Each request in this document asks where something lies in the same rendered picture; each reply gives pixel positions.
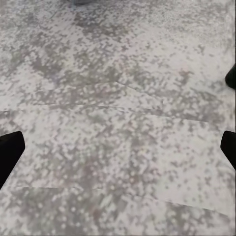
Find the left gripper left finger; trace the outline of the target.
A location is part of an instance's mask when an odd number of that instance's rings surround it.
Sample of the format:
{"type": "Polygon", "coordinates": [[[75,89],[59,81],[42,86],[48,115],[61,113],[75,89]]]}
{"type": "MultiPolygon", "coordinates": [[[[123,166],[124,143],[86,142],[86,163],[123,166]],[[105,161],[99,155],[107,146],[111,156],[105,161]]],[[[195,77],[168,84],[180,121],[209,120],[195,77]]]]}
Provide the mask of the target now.
{"type": "Polygon", "coordinates": [[[0,189],[25,151],[25,140],[21,131],[0,136],[0,189]]]}

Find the insectifuge atomizer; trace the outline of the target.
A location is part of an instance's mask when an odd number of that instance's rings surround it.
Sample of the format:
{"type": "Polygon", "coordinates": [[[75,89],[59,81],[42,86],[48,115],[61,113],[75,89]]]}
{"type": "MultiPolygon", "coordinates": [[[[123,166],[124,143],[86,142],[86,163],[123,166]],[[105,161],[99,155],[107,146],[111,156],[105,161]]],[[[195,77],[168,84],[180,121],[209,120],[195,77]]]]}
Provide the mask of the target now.
{"type": "Polygon", "coordinates": [[[232,89],[236,89],[236,64],[231,68],[225,79],[227,85],[232,89]]]}

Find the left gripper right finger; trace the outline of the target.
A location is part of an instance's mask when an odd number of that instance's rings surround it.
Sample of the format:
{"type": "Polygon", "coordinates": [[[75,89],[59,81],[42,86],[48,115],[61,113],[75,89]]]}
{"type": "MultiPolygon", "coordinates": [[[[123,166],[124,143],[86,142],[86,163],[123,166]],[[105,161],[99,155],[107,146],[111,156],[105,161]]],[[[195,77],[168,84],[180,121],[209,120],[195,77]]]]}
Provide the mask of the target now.
{"type": "Polygon", "coordinates": [[[220,148],[236,170],[236,133],[224,131],[220,148]]]}

